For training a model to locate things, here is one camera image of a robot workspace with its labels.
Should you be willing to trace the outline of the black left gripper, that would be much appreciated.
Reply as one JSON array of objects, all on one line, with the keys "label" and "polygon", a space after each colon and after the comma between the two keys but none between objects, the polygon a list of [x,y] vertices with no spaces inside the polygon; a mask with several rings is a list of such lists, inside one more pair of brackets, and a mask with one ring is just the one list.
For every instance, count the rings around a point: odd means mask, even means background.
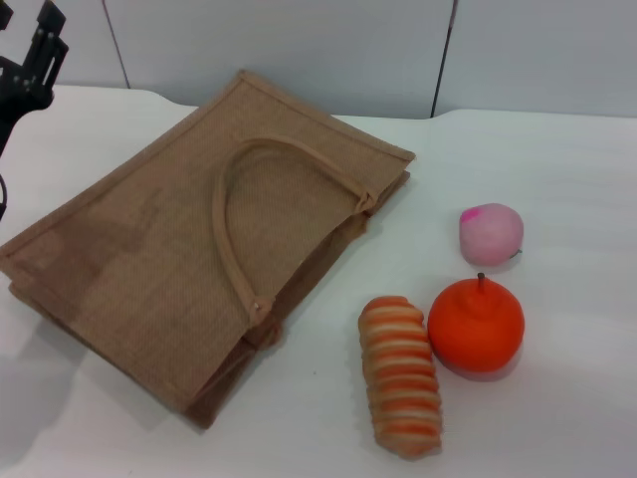
[{"label": "black left gripper", "polygon": [[[12,15],[13,9],[0,0],[0,31],[7,28]],[[23,65],[1,58],[1,152],[23,116],[51,105],[53,85],[69,51],[60,38],[66,16],[53,1],[44,2],[37,22]]]}]

